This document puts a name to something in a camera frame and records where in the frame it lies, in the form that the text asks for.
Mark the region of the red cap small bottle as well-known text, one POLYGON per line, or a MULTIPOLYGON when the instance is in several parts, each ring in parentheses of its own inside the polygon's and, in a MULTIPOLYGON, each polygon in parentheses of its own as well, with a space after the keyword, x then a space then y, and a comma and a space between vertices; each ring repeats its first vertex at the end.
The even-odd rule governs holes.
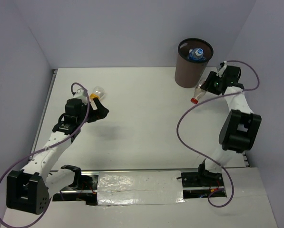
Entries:
POLYGON ((204 85, 205 79, 201 79, 195 87, 194 96, 191 98, 191 102, 197 104, 199 100, 206 94, 207 87, 204 85))

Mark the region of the orange cap clear bottle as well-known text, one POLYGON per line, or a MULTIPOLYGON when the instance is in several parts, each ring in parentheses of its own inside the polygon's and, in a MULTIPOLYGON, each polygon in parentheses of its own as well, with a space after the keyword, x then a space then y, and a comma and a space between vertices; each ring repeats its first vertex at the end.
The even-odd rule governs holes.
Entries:
POLYGON ((105 96, 105 90, 100 87, 100 86, 96 86, 94 87, 92 93, 90 94, 90 99, 95 99, 97 98, 98 100, 102 99, 105 96))

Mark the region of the blue label bottle horizontal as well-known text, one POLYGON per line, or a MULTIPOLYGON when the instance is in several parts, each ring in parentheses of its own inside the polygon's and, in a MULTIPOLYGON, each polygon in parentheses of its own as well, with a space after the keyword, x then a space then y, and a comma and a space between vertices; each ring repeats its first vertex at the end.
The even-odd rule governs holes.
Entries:
POLYGON ((189 50, 188 59, 193 61, 204 61, 204 51, 201 48, 194 48, 189 50))

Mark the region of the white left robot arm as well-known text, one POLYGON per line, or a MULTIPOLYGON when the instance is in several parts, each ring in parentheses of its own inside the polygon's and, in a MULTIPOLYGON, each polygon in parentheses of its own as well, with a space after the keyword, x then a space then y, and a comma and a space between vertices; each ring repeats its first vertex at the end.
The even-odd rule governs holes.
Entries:
POLYGON ((65 104, 65 112, 53 127, 44 151, 36 154, 20 171, 11 171, 7 176, 6 206, 10 209, 39 215, 50 198, 62 188, 78 189, 82 183, 81 168, 63 165, 57 173, 51 170, 62 153, 72 145, 84 123, 104 119, 109 110, 99 97, 93 97, 93 109, 89 101, 71 98, 65 104))

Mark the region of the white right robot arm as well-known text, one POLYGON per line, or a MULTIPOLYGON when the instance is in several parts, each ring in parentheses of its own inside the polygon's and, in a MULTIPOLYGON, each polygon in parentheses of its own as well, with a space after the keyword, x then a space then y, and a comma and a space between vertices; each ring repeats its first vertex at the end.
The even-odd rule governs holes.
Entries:
POLYGON ((196 180, 202 186, 218 183, 222 167, 236 154, 250 150, 255 142, 262 118, 249 107, 244 86, 239 83, 240 76, 239 67, 223 63, 218 72, 212 71, 207 79, 199 81, 191 99, 197 104, 207 92, 223 95, 229 108, 212 158, 205 159, 198 167, 196 180))

